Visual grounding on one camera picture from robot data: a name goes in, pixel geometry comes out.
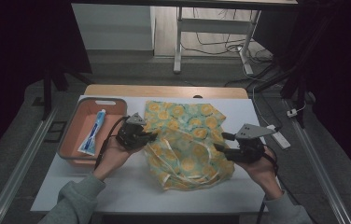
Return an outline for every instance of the gray jacket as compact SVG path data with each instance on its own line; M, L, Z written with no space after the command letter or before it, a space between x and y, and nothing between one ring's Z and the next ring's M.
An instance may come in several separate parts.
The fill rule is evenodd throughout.
M97 195L105 188L105 183L89 174L79 183L66 184L59 192L56 206L39 223L89 223L97 205ZM284 195L272 201L265 201L272 224L312 223L304 208L294 205Z

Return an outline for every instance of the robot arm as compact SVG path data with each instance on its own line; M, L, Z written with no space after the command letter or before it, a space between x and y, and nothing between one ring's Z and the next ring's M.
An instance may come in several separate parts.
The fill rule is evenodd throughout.
M133 114L126 119L117 134L117 141L126 149L132 150L145 146L148 142L156 139L156 133L143 132L146 122L138 115Z
M222 137L226 140L239 143L239 148L225 148L223 145L214 144L216 150L223 152L228 161L240 161L244 163L252 163L258 161L265 154L260 137L273 134L274 130L262 128L252 124L245 124L236 134L222 133Z

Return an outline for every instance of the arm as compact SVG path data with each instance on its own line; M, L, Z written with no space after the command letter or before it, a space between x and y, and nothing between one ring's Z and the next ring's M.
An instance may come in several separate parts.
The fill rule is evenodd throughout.
M269 149L265 153L274 157ZM312 223L306 210L300 205L294 205L288 197L286 191L281 190L275 180L273 165L264 158L259 161L246 164L237 162L239 166L247 171L252 180L254 180L266 194L264 201L268 207L272 224L304 224Z
M140 149L127 151L111 138L96 170L79 183L66 184L59 192L56 206L39 223L88 223L97 206L96 197L105 188L103 181Z

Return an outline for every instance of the plastic tray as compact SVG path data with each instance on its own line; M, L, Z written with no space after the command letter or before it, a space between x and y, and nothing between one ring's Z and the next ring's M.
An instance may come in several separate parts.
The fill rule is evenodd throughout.
M105 109L105 120L100 131L95 137L95 155L91 156L77 149L96 121L97 113ZM127 104L117 98L88 97L81 99L74 111L71 121L68 123L57 153L59 156L75 166L93 166L100 152L100 148L108 136L112 126L120 118L127 115ZM115 128L113 134L118 132L121 125Z

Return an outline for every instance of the yellow patterned cloth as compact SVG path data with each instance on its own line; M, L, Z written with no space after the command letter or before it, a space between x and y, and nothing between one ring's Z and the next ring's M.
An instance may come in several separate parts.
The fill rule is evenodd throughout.
M163 189L209 188L232 177L233 162L213 145L224 144L225 118L210 104L146 103L145 131L158 137L145 153Z

